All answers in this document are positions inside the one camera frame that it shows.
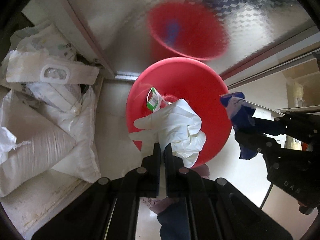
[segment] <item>red bucket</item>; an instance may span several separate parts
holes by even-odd
[[[219,19],[208,8],[195,2],[169,1],[149,11],[155,60],[184,56],[210,60],[227,49],[228,38]]]
[[[167,58],[148,67],[137,78],[128,96],[126,119],[130,133],[139,131],[133,125],[136,119],[151,114],[147,108],[151,87],[167,101],[185,99],[200,116],[206,142],[194,167],[208,162],[220,152],[230,135],[231,122],[219,97],[228,93],[228,89],[217,73],[206,64],[185,57]],[[140,150],[141,142],[134,143]]]

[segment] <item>person's leg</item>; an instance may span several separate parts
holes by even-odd
[[[158,214],[161,240],[190,240],[186,201],[171,204]]]

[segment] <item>white plastic glove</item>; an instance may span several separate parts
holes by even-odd
[[[129,136],[134,141],[142,141],[143,157],[152,154],[155,142],[160,143],[162,151],[171,143],[173,155],[182,158],[184,166],[190,168],[205,143],[205,134],[200,131],[201,118],[183,99],[137,119],[133,124],[142,131]]]

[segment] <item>barcode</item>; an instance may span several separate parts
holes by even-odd
[[[158,97],[155,94],[152,94],[152,98],[149,101],[149,104],[155,106],[158,103]]]

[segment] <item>red plastic basin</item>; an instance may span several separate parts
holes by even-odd
[[[133,125],[136,119],[151,114],[146,106],[151,87],[167,101],[185,99],[201,117],[206,143],[194,167],[220,152],[230,135],[231,122],[219,100],[219,95],[228,93],[228,89],[217,73],[206,64],[185,57],[167,58],[148,67],[137,78],[128,96],[126,120],[129,132],[139,131]],[[141,149],[140,141],[134,143]]]

